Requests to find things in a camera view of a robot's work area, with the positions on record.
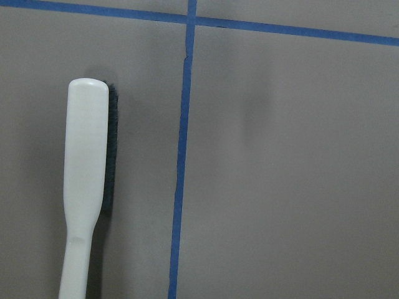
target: brush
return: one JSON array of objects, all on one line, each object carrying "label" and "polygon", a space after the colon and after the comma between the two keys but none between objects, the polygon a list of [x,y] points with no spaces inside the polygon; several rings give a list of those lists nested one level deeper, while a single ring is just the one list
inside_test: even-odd
[{"label": "brush", "polygon": [[71,81],[65,132],[67,243],[59,299],[84,299],[90,249],[100,211],[110,211],[117,153],[118,94],[91,78]]}]

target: brush head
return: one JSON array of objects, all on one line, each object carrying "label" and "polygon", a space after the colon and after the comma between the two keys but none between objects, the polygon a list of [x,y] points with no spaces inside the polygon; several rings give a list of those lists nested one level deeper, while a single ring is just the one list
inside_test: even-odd
[{"label": "brush head", "polygon": [[102,200],[102,212],[110,212],[113,203],[113,189],[115,185],[115,166],[117,158],[118,141],[118,92],[114,84],[108,84],[108,136],[107,159],[105,163],[104,193]]}]

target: blue tape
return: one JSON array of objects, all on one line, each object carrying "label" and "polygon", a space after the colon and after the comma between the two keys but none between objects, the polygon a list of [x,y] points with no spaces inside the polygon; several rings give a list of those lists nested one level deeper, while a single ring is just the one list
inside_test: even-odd
[{"label": "blue tape", "polygon": [[38,9],[43,11],[74,12],[95,16],[122,17],[127,19],[151,20],[186,24],[186,16],[181,14],[166,14],[152,11],[136,11],[133,9],[111,8],[93,5],[70,4],[49,1],[31,0],[0,0],[0,6]]},{"label": "blue tape", "polygon": [[186,27],[186,58],[183,64],[183,86],[181,89],[180,129],[177,156],[177,182],[173,208],[172,240],[170,252],[168,299],[176,299],[180,252],[181,213],[183,210],[183,191],[185,184],[188,111],[190,107],[191,67],[193,65],[196,0],[188,1]]},{"label": "blue tape", "polygon": [[285,25],[264,24],[255,22],[234,21],[225,19],[213,19],[210,17],[197,17],[197,26],[221,27],[248,31],[270,32],[290,34],[294,36],[309,36],[323,39],[349,40],[351,42],[366,42],[369,44],[399,46],[399,38],[385,36],[371,36],[351,32],[312,29],[305,27],[293,27]]}]

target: dark brush bristles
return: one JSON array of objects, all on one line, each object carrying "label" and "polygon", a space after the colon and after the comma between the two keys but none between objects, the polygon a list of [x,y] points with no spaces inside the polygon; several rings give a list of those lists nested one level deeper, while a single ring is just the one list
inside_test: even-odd
[{"label": "dark brush bristles", "polygon": [[105,164],[104,194],[101,211],[112,210],[113,186],[115,184],[115,163],[118,141],[118,93],[113,84],[108,85],[108,139],[107,162]]}]

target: gray floor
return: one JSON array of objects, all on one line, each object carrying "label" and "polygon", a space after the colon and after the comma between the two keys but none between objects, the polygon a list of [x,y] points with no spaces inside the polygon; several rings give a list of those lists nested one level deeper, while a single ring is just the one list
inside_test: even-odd
[{"label": "gray floor", "polygon": [[[327,2],[199,0],[197,15],[399,37],[395,1]],[[78,77],[120,94],[87,298],[168,297],[185,32],[0,7],[0,298],[57,298]],[[394,46],[196,27],[178,299],[398,297],[398,64]]]}]

